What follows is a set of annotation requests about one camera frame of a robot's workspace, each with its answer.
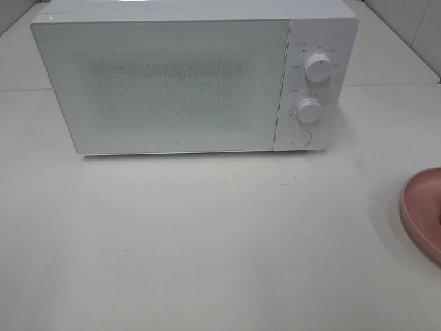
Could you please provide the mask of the round door release button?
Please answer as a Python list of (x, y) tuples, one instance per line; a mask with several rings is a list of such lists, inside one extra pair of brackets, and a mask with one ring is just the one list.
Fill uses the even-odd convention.
[(306, 147), (311, 143), (312, 134), (308, 130), (297, 130), (291, 136), (291, 144), (296, 147)]

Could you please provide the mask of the white microwave door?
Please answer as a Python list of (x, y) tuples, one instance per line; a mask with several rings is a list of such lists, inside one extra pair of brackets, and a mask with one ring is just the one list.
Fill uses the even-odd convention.
[(287, 20), (33, 23), (82, 155), (267, 151)]

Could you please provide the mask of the pink plate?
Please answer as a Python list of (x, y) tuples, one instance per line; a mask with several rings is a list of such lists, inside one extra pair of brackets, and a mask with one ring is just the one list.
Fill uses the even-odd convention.
[(400, 197), (402, 224), (411, 240), (440, 264), (440, 168), (414, 174)]

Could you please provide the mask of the lower white timer knob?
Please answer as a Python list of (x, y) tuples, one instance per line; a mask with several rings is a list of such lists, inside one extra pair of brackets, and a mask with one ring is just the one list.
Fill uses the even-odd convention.
[(305, 98), (298, 102), (296, 110), (299, 122), (311, 124), (320, 119), (322, 106), (315, 98)]

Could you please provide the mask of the upper white power knob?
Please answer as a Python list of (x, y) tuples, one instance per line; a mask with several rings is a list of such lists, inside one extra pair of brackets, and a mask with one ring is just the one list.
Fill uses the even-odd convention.
[(322, 83), (331, 76), (333, 60), (326, 52), (316, 52), (306, 57), (303, 67), (310, 82)]

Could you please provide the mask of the white microwave oven body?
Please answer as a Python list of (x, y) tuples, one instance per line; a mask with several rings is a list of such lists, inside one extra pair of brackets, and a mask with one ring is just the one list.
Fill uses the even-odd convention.
[[(267, 151), (244, 152), (322, 150), (329, 140), (359, 25), (357, 16), (342, 1), (51, 1), (30, 28), (33, 23), (277, 19), (287, 20), (290, 27), (274, 146)], [(331, 76), (322, 83), (310, 82), (303, 67), (306, 57), (316, 52), (326, 52), (333, 60)], [(315, 98), (322, 106), (321, 117), (315, 123), (298, 120), (296, 106), (305, 98)], [(310, 131), (312, 140), (308, 146), (291, 144), (291, 136), (297, 130)]]

